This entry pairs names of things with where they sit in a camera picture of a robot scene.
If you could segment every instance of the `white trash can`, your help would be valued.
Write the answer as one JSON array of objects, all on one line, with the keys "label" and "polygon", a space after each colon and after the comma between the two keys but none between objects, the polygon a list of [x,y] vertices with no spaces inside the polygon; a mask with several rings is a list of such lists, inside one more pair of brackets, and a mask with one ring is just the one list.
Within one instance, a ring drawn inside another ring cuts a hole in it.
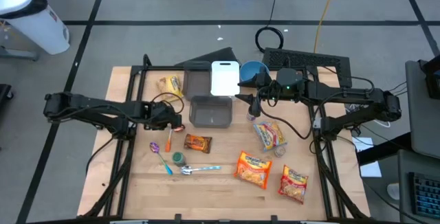
[{"label": "white trash can", "polygon": [[69,49],[69,30],[47,0],[0,0],[0,19],[51,55]]}]

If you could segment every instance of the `blue bowl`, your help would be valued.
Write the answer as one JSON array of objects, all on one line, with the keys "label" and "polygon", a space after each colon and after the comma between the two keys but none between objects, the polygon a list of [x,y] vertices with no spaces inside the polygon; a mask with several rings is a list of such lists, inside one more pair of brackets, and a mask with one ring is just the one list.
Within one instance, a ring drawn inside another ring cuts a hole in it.
[{"label": "blue bowl", "polygon": [[266,68],[266,72],[269,73],[269,68],[259,61],[248,61],[240,68],[240,81],[246,81],[252,79],[255,74],[260,73],[260,67]]}]

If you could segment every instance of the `black keyboard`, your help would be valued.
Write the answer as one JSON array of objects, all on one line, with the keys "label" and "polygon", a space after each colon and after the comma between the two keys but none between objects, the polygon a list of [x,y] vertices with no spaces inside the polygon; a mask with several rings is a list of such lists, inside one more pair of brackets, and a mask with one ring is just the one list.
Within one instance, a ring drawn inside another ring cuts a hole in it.
[{"label": "black keyboard", "polygon": [[409,173],[412,213],[440,219],[440,177]]}]

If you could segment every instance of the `wooden table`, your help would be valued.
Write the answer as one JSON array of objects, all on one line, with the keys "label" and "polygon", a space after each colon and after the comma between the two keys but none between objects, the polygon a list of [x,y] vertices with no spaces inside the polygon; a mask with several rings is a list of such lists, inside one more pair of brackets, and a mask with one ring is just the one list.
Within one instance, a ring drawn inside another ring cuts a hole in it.
[{"label": "wooden table", "polygon": [[[107,100],[124,102],[129,81],[130,67],[114,67],[107,90]],[[177,74],[184,79],[183,71],[148,71],[143,100],[151,100],[159,92],[155,85],[162,76]],[[338,87],[337,76],[326,69],[319,69],[320,81],[332,87]],[[241,93],[255,93],[255,89],[242,88]],[[149,149],[150,142],[157,142],[163,149],[168,137],[165,131],[144,131],[139,127],[135,141],[129,187],[124,209],[125,219],[174,219],[182,214],[183,219],[193,220],[269,220],[278,215],[279,220],[325,220],[325,209],[316,156],[309,152],[311,138],[302,140],[285,124],[279,124],[287,138],[286,154],[277,158],[273,151],[263,152],[263,145],[252,124],[246,121],[248,104],[240,100],[233,102],[233,118],[229,128],[195,128],[188,120],[189,102],[185,101],[182,122],[186,125],[183,133],[173,133],[171,153],[161,152],[162,157],[174,172],[167,175],[157,155]],[[289,121],[302,134],[310,127],[308,108],[301,103],[280,101],[270,108],[266,102],[263,108],[270,114]],[[173,102],[176,110],[181,104]],[[338,117],[345,114],[343,104],[325,104],[328,116]],[[269,120],[262,115],[257,122]],[[183,148],[185,135],[210,136],[212,147],[210,154]],[[351,140],[348,131],[341,136]],[[98,131],[93,150],[98,149],[108,139],[108,131]],[[369,215],[364,186],[359,176],[358,161],[352,144],[339,139],[333,142],[341,186],[360,210]],[[104,149],[92,161],[89,167],[78,214],[84,214],[97,201],[104,186],[109,183],[109,175],[115,154],[116,142]],[[272,160],[267,189],[263,190],[246,181],[232,176],[236,170],[237,159],[244,150],[260,159]],[[172,163],[171,155],[175,151],[183,152],[186,161],[193,168],[202,166],[222,166],[221,170],[197,172],[193,175],[181,175],[179,168]],[[309,175],[304,205],[277,193],[283,165],[286,164],[304,175]],[[337,216],[336,198],[329,184],[333,215]],[[112,213],[116,213],[119,189],[115,190]]]}]

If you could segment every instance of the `gray plastic container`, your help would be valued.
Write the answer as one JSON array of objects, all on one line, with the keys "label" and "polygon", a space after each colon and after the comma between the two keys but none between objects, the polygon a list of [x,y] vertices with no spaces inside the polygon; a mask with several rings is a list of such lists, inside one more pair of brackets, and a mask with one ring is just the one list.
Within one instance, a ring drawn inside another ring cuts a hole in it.
[{"label": "gray plastic container", "polygon": [[211,63],[207,61],[190,61],[184,64],[185,99],[191,101],[194,96],[209,96],[211,88]]},{"label": "gray plastic container", "polygon": [[232,99],[218,96],[194,96],[190,122],[197,128],[228,128],[232,122]]}]

